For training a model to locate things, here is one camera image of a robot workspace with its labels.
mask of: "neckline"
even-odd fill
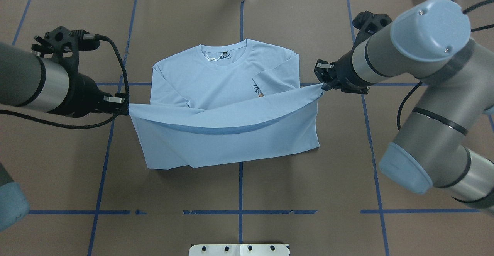
[[[203,51],[218,53],[218,52],[230,51],[233,49],[240,49],[243,47],[245,47],[245,50],[244,50],[244,53],[240,56],[240,58],[237,59],[235,62],[230,63],[228,65],[216,65],[214,63],[209,62],[208,59],[206,59],[203,55]],[[196,53],[197,53],[197,56],[199,58],[199,61],[203,65],[205,65],[208,68],[215,70],[215,71],[224,71],[224,70],[228,70],[230,68],[234,68],[234,67],[240,65],[241,63],[243,63],[245,61],[245,59],[247,59],[251,50],[252,50],[252,41],[249,39],[245,39],[239,43],[227,45],[227,46],[198,45],[196,47]]]

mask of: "folded shirt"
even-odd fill
[[[153,66],[150,105],[130,105],[148,168],[212,166],[319,147],[321,85],[300,88],[295,52],[244,40]]]

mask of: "shirt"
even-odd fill
[[[148,168],[211,166],[319,147],[321,85],[300,88],[299,57],[244,40],[199,45],[153,66],[150,105],[130,105]]]

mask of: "light blue joint cap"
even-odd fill
[[[494,115],[494,106],[491,106],[489,109],[484,111],[485,115]]]
[[[29,212],[29,203],[16,182],[0,187],[0,232],[18,222]]]
[[[416,194],[425,194],[432,180],[418,162],[402,147],[391,142],[379,163],[381,172]]]
[[[406,57],[438,62],[459,52],[470,38],[470,21],[450,0],[427,0],[399,15],[391,42]]]

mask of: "white bracket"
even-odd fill
[[[189,250],[189,256],[290,256],[290,245],[193,245]]]

